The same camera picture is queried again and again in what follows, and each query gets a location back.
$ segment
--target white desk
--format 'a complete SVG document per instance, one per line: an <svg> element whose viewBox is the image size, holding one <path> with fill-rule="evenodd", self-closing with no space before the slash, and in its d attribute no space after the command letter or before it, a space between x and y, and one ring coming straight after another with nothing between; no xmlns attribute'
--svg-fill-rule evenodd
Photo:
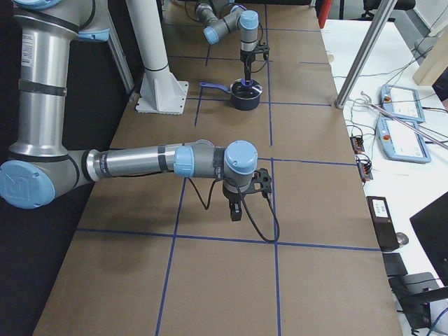
<svg viewBox="0 0 448 336"><path fill-rule="evenodd" d="M329 20L322 30L326 49L335 59L331 63L336 88L339 91L350 70L353 60L368 30L370 22ZM393 23L387 23L372 54L364 67L363 75L385 74L394 69L405 66L412 60L412 53L403 41L400 33ZM415 62L403 72L396 83L393 79L389 84L416 88L420 98L434 93L432 87L419 87L412 80L412 75L419 65ZM374 103L379 102L379 90L386 81L395 75L360 77L350 98L361 98L361 91L367 93ZM422 106L443 108L437 96L421 101ZM344 109L345 119L350 119L351 102ZM425 110L426 122L422 125L443 134L448 134L448 114ZM378 112L369 108L355 107L353 121L376 126ZM364 133L372 133L368 128L362 127ZM415 235L410 217L422 210L432 201L448 191L448 151L437 146L428 145L432 162L428 164L413 164L387 160L373 136L364 137L366 154L372 159L373 181L367 182L364 187L365 195L384 196L387 198L391 217L396 232L404 232L409 237L409 244L400 248L402 259L409 274L431 272L437 274L429 259L426 257L417 236ZM403 314L400 314L403 334L410 335L410 327Z"/></svg>

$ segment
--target white metal base bracket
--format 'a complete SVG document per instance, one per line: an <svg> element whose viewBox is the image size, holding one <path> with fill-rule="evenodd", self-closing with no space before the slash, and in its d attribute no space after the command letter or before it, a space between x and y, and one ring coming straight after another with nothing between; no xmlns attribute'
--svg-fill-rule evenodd
<svg viewBox="0 0 448 336"><path fill-rule="evenodd" d="M170 72L168 88L157 79L149 79L147 73L143 76L140 95L136 110L142 113L182 114L185 108L188 82L177 81Z"/></svg>

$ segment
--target brown cardboard surface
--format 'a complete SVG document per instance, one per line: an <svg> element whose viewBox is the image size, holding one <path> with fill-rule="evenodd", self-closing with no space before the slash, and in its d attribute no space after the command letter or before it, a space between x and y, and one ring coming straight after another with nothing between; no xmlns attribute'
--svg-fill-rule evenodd
<svg viewBox="0 0 448 336"><path fill-rule="evenodd" d="M167 174L98 182L79 227L171 234L182 189L182 179L173 177Z"/></svg>
<svg viewBox="0 0 448 336"><path fill-rule="evenodd" d="M316 53L315 45L324 48L320 31L279 31L269 30L269 59L282 65L297 64L297 62L328 63L325 52Z"/></svg>
<svg viewBox="0 0 448 336"><path fill-rule="evenodd" d="M164 8L170 69L190 82L185 111L136 113L134 101L111 147L249 140L274 180L280 241L261 241L246 214L231 222L221 183L205 211L177 176L100 181L35 335L401 335L314 9L267 7L262 103L242 112L198 85L242 77L238 34L207 57L183 3ZM195 183L207 198L211 180ZM272 238L266 201L246 199Z"/></svg>
<svg viewBox="0 0 448 336"><path fill-rule="evenodd" d="M277 335L274 248L176 242L161 336Z"/></svg>
<svg viewBox="0 0 448 336"><path fill-rule="evenodd" d="M284 5L269 5L267 8L269 29L320 30L314 8Z"/></svg>
<svg viewBox="0 0 448 336"><path fill-rule="evenodd" d="M402 335L380 253L279 246L283 336Z"/></svg>
<svg viewBox="0 0 448 336"><path fill-rule="evenodd" d="M357 169L336 164L275 162L281 241L377 249Z"/></svg>
<svg viewBox="0 0 448 336"><path fill-rule="evenodd" d="M340 110L308 105L273 105L271 110L275 158L354 163Z"/></svg>
<svg viewBox="0 0 448 336"><path fill-rule="evenodd" d="M336 88L329 64L273 62L269 70L271 102L333 105Z"/></svg>
<svg viewBox="0 0 448 336"><path fill-rule="evenodd" d="M206 57L209 44L202 27L162 26L168 56Z"/></svg>
<svg viewBox="0 0 448 336"><path fill-rule="evenodd" d="M77 232L34 335L154 335L171 244Z"/></svg>

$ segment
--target red object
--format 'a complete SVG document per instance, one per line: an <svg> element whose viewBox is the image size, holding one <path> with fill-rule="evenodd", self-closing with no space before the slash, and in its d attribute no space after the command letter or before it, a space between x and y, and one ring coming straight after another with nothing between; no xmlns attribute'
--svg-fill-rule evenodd
<svg viewBox="0 0 448 336"><path fill-rule="evenodd" d="M319 15L319 27L322 29L325 27L325 21L328 18L328 14L330 14L331 4L333 0L325 0L322 3L321 13Z"/></svg>

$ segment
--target table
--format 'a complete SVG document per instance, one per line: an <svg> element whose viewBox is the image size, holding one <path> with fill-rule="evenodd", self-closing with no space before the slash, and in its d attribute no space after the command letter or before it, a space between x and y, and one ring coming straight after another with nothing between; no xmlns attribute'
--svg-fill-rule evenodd
<svg viewBox="0 0 448 336"><path fill-rule="evenodd" d="M210 48L183 6L165 4L170 69L190 82L185 111L139 114L131 101L111 145L252 142L281 239L261 241L247 216L231 222L220 188L205 211L169 174L100 181L35 335L399 335L314 9L248 5L271 53L255 77L261 104L241 112L198 85L242 75L238 34ZM211 182L196 183L204 194ZM265 202L247 200L268 235Z"/></svg>
<svg viewBox="0 0 448 336"><path fill-rule="evenodd" d="M330 51L335 60L331 63L335 77L336 88L340 90L344 78L361 45L369 22L329 20L322 32L325 48ZM412 59L412 53L403 41L393 23L387 23L372 54L365 65L363 75L359 78L351 98L361 98L361 91L371 96L373 102L379 101L379 89L386 81L396 74L388 72L399 69ZM432 87L419 87L412 80L412 75L418 69L418 64L411 64L397 85L416 88L420 98L431 96ZM437 96L431 96L421 101L423 106L443 108ZM353 120L357 123L375 127L378 114L368 108L355 108ZM351 103L344 108L344 118L351 117ZM423 124L443 134L448 134L448 114L425 110L426 123ZM429 262L415 235L409 218L432 201L448 191L448 181L440 178L448 168L448 152L439 146L428 145L432 162L428 164L412 164L387 160L373 141L372 136L365 137L366 153L372 158L374 180L364 187L366 195L384 196L387 198L391 217L396 232L404 232L409 237L409 244L398 250L409 274L431 272L437 278L433 266ZM409 326L402 319L404 335L410 335Z"/></svg>

